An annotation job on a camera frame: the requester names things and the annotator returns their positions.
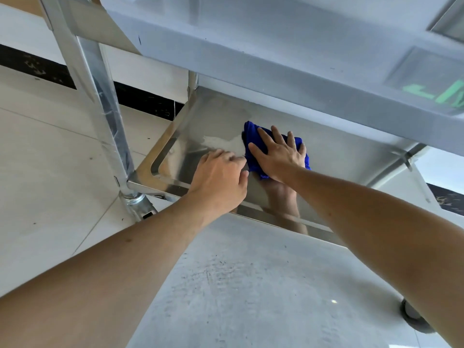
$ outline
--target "blue cleaning rag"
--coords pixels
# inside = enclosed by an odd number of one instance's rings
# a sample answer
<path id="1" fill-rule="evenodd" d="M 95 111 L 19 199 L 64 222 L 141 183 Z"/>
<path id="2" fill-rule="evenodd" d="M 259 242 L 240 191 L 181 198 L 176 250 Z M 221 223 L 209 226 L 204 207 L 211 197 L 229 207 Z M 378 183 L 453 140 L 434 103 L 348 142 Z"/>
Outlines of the blue cleaning rag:
<path id="1" fill-rule="evenodd" d="M 257 147 L 261 149 L 262 152 L 267 154 L 267 146 L 264 144 L 264 141 L 261 139 L 258 133 L 258 127 L 256 124 L 253 122 L 247 121 L 245 122 L 245 126 L 243 128 L 242 132 L 242 140 L 243 143 L 245 144 L 245 158 L 248 163 L 248 169 L 250 172 L 257 172 L 259 174 L 260 179 L 264 178 L 269 178 L 268 175 L 266 175 L 261 168 L 261 166 L 258 164 L 256 161 L 255 157 L 253 156 L 252 152 L 248 148 L 248 143 L 254 143 Z M 272 132 L 267 129 L 263 128 L 267 134 L 271 136 L 272 139 L 274 139 Z M 285 142 L 287 142 L 287 136 L 282 134 L 283 139 Z M 300 148 L 301 143 L 303 143 L 303 140 L 301 138 L 295 138 L 295 143 L 297 145 L 297 150 Z M 304 158 L 304 165 L 306 169 L 310 170 L 310 158 L 308 157 L 308 154 L 306 154 Z"/>

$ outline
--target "metal pole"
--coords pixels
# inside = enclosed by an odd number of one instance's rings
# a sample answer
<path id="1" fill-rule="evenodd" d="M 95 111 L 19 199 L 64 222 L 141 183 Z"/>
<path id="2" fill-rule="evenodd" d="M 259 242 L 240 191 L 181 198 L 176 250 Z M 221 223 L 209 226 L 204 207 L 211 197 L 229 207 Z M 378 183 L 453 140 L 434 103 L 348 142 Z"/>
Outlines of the metal pole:
<path id="1" fill-rule="evenodd" d="M 136 221 L 156 213 L 144 194 L 127 186 L 134 171 L 121 111 L 100 44 L 74 35 L 68 0 L 40 0 L 43 15 L 55 35 L 74 84 L 85 102 L 96 135 L 120 188 L 119 197 Z"/>

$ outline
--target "white floor tile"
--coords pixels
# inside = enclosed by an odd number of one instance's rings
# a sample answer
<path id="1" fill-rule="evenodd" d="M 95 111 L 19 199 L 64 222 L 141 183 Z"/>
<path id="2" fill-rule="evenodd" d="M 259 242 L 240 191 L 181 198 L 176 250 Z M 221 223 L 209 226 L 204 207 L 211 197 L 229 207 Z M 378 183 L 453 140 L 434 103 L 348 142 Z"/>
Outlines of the white floor tile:
<path id="1" fill-rule="evenodd" d="M 0 108 L 96 138 L 78 92 L 0 66 Z M 146 155 L 170 121 L 121 106 L 132 151 Z"/>
<path id="2" fill-rule="evenodd" d="M 425 334 L 416 332 L 420 348 L 451 348 L 438 333 Z"/>
<path id="3" fill-rule="evenodd" d="M 148 197 L 153 203 L 156 210 L 161 211 L 164 208 L 171 205 L 169 201 L 161 200 L 154 197 Z M 111 207 L 107 210 L 105 215 L 97 223 L 95 228 L 90 232 L 84 242 L 81 244 L 79 249 L 76 251 L 76 254 L 89 249 L 91 246 L 96 245 L 102 240 L 112 236 L 119 231 L 122 231 L 124 228 L 127 228 L 133 224 L 131 216 L 126 211 L 124 205 L 116 199 Z"/>
<path id="4" fill-rule="evenodd" d="M 118 189 L 99 141 L 1 109 L 0 122 L 2 295 L 71 256 Z"/>

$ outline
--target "black marble trim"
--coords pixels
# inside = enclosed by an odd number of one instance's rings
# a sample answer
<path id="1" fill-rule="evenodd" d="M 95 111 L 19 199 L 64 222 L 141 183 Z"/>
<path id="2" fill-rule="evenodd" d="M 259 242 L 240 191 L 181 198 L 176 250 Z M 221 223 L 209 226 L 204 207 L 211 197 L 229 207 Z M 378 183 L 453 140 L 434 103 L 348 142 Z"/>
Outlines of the black marble trim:
<path id="1" fill-rule="evenodd" d="M 428 186 L 442 209 L 464 216 L 464 195 L 433 184 Z"/>
<path id="2" fill-rule="evenodd" d="M 37 78 L 75 89 L 73 79 L 64 64 L 29 54 L 0 44 L 0 66 L 34 75 Z M 180 102 L 114 82 L 121 105 L 172 121 L 184 106 Z"/>

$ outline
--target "black wheel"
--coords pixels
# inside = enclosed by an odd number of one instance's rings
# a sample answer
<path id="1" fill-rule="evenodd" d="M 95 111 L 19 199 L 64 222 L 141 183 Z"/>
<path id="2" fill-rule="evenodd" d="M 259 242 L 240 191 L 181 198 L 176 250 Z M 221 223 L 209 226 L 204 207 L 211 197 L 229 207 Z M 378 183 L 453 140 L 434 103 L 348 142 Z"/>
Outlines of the black wheel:
<path id="1" fill-rule="evenodd" d="M 409 326 L 422 333 L 435 333 L 432 326 L 412 307 L 411 304 L 403 299 L 399 306 L 399 311 L 403 319 Z"/>

